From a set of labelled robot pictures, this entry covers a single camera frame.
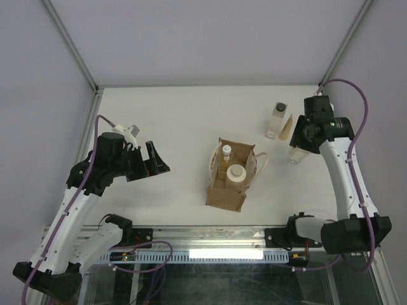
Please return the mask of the clear square bottle front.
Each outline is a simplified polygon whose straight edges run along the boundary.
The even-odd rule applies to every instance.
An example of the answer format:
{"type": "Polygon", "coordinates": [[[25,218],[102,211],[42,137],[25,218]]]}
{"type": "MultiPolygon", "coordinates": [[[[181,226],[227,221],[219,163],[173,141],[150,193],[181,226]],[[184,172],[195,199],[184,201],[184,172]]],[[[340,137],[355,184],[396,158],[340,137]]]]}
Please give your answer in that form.
{"type": "Polygon", "coordinates": [[[287,110],[287,104],[277,102],[273,108],[272,116],[269,120],[268,128],[265,133],[265,137],[268,139],[274,139],[280,130],[280,126],[283,122],[285,113],[287,110]]]}

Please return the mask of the clear square bottle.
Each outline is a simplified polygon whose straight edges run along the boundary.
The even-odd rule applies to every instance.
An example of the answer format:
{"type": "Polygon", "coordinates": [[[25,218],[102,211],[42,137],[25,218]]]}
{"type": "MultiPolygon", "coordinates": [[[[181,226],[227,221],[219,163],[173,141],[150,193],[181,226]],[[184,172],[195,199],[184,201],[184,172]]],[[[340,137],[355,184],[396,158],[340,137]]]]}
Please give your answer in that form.
{"type": "Polygon", "coordinates": [[[287,161],[290,164],[298,165],[301,163],[310,152],[300,148],[300,147],[290,147],[289,154],[287,155],[287,161]]]}
{"type": "Polygon", "coordinates": [[[274,139],[280,130],[280,126],[283,122],[285,113],[287,110],[287,104],[277,102],[273,108],[272,116],[269,120],[268,128],[265,133],[265,137],[268,139],[274,139]]]}

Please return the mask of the beige squeeze tube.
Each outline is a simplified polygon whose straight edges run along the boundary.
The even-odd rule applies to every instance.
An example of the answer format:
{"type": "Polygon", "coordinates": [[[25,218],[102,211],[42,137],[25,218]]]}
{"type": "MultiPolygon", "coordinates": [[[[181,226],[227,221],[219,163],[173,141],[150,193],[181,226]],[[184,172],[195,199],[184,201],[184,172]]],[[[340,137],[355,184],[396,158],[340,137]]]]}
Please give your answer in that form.
{"type": "Polygon", "coordinates": [[[283,129],[281,130],[279,140],[284,142],[289,138],[292,126],[293,126],[293,115],[291,114],[290,117],[287,119],[283,129]]]}

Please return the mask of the yellow liquid bottle white cap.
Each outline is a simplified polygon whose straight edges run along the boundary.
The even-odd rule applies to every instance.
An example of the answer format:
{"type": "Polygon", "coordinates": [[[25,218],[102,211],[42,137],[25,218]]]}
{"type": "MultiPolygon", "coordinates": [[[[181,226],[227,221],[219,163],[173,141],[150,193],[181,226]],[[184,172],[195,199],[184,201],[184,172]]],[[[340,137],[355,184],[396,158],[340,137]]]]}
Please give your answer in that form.
{"type": "Polygon", "coordinates": [[[228,168],[231,162],[231,146],[226,144],[222,147],[219,165],[222,168],[228,168]]]}

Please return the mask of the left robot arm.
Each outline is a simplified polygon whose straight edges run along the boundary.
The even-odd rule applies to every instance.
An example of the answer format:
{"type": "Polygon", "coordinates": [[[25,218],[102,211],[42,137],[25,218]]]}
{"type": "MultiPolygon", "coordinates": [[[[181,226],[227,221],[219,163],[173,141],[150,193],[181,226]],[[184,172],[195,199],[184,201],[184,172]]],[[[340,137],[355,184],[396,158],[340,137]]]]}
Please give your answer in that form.
{"type": "Polygon", "coordinates": [[[85,271],[113,247],[136,243],[130,219],[111,214],[97,233],[81,246],[76,238],[94,206],[115,178],[145,179],[170,171],[151,141],[149,158],[124,135],[104,132],[97,137],[87,159],[71,169],[61,206],[37,252],[29,261],[16,263],[13,275],[26,287],[67,302],[79,289],[85,271]]]}

